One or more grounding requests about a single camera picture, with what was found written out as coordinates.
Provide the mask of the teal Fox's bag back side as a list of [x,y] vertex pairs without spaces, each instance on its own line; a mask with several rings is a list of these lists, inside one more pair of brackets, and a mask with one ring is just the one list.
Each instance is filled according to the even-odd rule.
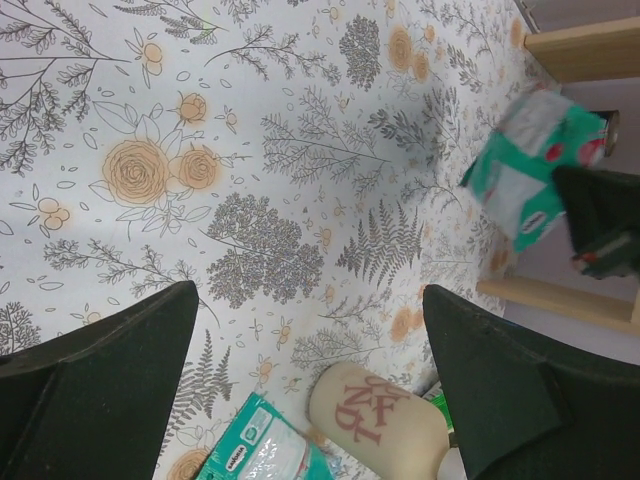
[[606,118],[555,91],[526,92],[509,105],[460,185],[520,253],[564,215],[552,172],[598,163],[607,127]]

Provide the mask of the teal candy bag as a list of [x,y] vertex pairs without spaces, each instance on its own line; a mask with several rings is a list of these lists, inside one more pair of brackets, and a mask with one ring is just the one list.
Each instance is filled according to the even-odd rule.
[[250,394],[197,480],[332,480],[339,457],[308,440],[263,396]]

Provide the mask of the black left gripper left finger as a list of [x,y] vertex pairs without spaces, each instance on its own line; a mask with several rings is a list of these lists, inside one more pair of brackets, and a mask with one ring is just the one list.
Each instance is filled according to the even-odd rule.
[[2,478],[152,478],[198,304],[195,283],[177,282],[2,355]]

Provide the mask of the beige pump soap bottle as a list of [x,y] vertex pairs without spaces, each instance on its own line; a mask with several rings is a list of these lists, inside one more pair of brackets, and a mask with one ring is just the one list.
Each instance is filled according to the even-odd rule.
[[352,362],[336,363],[320,375],[308,418],[382,479],[435,479],[450,451],[440,409]]

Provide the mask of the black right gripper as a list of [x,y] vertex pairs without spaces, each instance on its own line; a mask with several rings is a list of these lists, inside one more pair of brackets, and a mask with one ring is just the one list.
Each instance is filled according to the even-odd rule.
[[577,253],[574,268],[598,280],[639,277],[639,176],[560,166],[553,183]]

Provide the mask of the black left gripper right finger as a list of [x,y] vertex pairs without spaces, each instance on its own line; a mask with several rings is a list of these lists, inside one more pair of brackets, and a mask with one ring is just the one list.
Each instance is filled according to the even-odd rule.
[[500,318],[439,285],[429,343],[470,479],[636,479],[639,368]]

